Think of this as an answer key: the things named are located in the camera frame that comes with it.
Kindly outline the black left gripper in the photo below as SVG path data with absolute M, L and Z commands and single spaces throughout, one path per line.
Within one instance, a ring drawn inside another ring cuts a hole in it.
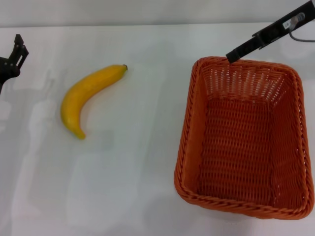
M 0 57 L 0 94 L 2 86 L 7 80 L 14 78 L 15 75 L 20 75 L 21 67 L 28 54 L 21 35 L 16 34 L 9 62 L 8 59 Z

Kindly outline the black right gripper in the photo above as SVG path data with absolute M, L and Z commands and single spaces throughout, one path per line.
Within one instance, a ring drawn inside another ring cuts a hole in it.
M 253 35 L 252 39 L 226 54 L 226 58 L 229 63 L 234 63 L 256 49 L 266 47 L 312 20 L 315 20 L 315 0 L 309 0 L 274 23 L 261 29 Z

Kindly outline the yellow banana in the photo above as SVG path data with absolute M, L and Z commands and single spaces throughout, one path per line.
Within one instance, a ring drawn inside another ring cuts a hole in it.
M 119 81 L 127 72 L 125 64 L 114 64 L 93 72 L 74 84 L 61 103 L 61 120 L 78 139 L 86 137 L 80 126 L 81 110 L 94 95 Z

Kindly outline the orange woven rectangular basket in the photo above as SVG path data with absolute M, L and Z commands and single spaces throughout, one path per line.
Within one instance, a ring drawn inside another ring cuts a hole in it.
M 280 63 L 197 60 L 174 185 L 187 203 L 211 210 L 307 217 L 315 190 L 299 74 Z

